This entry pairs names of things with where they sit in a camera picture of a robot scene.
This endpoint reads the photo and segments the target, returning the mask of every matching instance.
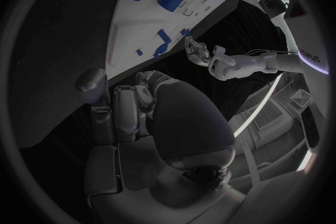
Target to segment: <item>white panel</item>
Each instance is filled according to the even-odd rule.
[[[118,0],[106,55],[108,79],[152,59],[155,50],[164,43],[157,34],[159,30],[163,29],[172,40],[169,51],[183,38],[182,29],[191,30],[225,0],[186,1],[191,16],[184,15],[179,8],[167,11],[157,0]],[[137,55],[137,49],[143,52],[142,56]]]

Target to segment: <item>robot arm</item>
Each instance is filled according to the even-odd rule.
[[[299,57],[293,54],[278,55],[265,52],[258,56],[225,54],[225,48],[215,46],[213,57],[205,44],[198,43],[191,36],[185,38],[188,59],[200,66],[208,67],[209,73],[218,80],[248,77],[254,72],[277,73],[280,71],[302,73]]]

